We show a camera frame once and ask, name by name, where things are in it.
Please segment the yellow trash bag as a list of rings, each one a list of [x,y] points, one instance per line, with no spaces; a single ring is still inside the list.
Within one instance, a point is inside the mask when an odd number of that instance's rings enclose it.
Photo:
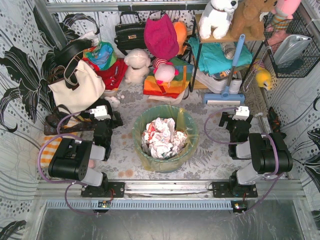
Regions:
[[[199,130],[183,108],[159,105],[143,112],[132,128],[135,151],[150,172],[178,170],[196,152]]]

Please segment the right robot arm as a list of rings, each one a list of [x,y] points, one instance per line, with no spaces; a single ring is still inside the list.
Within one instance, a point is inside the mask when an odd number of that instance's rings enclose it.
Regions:
[[[250,133],[253,116],[222,112],[219,127],[229,132],[228,154],[234,160],[249,160],[248,165],[235,170],[227,181],[212,183],[215,198],[257,198],[256,181],[274,181],[293,168],[293,158],[279,132]]]

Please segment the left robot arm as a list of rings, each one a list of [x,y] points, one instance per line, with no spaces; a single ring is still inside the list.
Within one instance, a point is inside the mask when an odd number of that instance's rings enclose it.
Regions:
[[[106,173],[94,170],[95,162],[110,157],[113,129],[123,126],[120,113],[112,110],[108,100],[98,99],[75,112],[60,104],[46,121],[45,132],[60,140],[48,164],[51,178],[80,184],[83,198],[124,196],[124,182],[110,182]]]

